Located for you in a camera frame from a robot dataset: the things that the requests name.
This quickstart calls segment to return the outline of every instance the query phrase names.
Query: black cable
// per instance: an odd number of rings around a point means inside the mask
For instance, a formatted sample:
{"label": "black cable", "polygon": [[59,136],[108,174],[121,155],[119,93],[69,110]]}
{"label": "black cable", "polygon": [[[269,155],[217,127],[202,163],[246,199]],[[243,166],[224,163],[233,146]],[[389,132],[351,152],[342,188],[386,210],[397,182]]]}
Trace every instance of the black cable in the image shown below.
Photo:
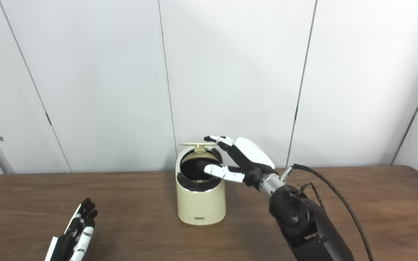
{"label": "black cable", "polygon": [[317,192],[317,189],[315,188],[314,184],[312,184],[312,182],[309,182],[309,183],[307,183],[307,184],[302,185],[302,186],[301,186],[301,188],[299,189],[299,192],[298,192],[298,193],[296,193],[295,195],[303,193],[303,192],[304,192],[304,190],[305,190],[305,189],[307,188],[307,186],[309,186],[309,185],[311,185],[312,190],[313,190],[313,191],[314,191],[314,193],[315,193],[315,197],[316,197],[316,198],[317,198],[317,200],[319,201],[320,207],[321,207],[321,208],[325,211],[324,203],[322,203],[322,199],[321,199],[321,198],[320,198],[320,196],[319,196],[319,192]]}
{"label": "black cable", "polygon": [[348,202],[346,202],[345,198],[341,195],[341,193],[335,188],[335,186],[332,185],[325,177],[323,177],[323,175],[321,175],[319,172],[316,172],[315,170],[311,169],[310,167],[299,165],[299,164],[293,164],[292,168],[297,169],[297,170],[305,170],[307,172],[310,172],[310,173],[316,175],[323,182],[325,182],[325,184],[327,184],[333,190],[333,192],[335,192],[335,194],[338,196],[338,198],[340,198],[341,202],[343,202],[346,209],[348,210],[351,217],[353,218],[353,221],[355,222],[355,224],[357,226],[357,229],[359,230],[362,241],[364,242],[365,251],[367,251],[367,256],[369,257],[370,261],[373,261],[372,251],[370,250],[369,243],[367,241],[367,238],[365,237],[364,230],[362,230],[362,227],[360,226],[359,220],[357,220],[357,217],[356,217],[354,211],[351,209]]}

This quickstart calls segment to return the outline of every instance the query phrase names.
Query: wooden table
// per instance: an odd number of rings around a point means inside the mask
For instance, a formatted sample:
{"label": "wooden table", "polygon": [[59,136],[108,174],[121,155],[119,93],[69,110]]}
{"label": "wooden table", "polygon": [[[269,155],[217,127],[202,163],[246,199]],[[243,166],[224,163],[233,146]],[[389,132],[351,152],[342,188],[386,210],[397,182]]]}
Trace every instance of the wooden table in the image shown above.
{"label": "wooden table", "polygon": [[[376,261],[418,260],[416,170],[316,170],[353,207]],[[296,186],[310,180],[355,259],[366,260],[358,231],[332,191],[306,172],[297,170],[288,178]],[[51,237],[63,233],[86,197],[99,211],[87,261],[295,260],[260,193],[227,183],[226,194],[225,219],[197,227],[177,217],[173,172],[0,175],[0,261],[44,260]]]}

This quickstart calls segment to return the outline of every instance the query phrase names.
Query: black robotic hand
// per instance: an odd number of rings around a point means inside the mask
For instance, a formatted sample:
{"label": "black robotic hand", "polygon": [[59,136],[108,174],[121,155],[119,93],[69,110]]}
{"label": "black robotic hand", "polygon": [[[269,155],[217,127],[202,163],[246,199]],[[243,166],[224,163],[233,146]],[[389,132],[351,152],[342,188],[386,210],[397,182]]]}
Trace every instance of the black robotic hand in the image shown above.
{"label": "black robotic hand", "polygon": [[93,218],[98,215],[90,198],[83,200],[73,213],[65,232],[53,237],[45,261],[81,261],[94,233]]}

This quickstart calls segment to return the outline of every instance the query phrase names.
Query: cream trash can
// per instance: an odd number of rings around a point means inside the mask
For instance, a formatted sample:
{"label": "cream trash can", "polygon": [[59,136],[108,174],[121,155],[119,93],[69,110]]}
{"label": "cream trash can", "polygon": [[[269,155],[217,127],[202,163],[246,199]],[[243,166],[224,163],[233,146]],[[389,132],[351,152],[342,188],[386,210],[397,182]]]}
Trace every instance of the cream trash can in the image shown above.
{"label": "cream trash can", "polygon": [[225,217],[225,181],[196,168],[200,160],[222,164],[216,143],[184,143],[177,157],[175,178],[179,218],[190,225],[211,225]]}

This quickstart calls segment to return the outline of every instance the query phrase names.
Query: cable connector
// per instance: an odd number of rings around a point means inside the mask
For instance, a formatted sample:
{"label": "cable connector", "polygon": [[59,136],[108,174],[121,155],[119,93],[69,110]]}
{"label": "cable connector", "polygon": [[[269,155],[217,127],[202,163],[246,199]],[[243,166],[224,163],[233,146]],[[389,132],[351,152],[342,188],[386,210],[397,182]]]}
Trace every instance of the cable connector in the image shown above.
{"label": "cable connector", "polygon": [[285,182],[285,180],[287,180],[287,177],[291,174],[292,171],[293,167],[290,166],[283,172],[282,176],[280,177],[280,181]]}

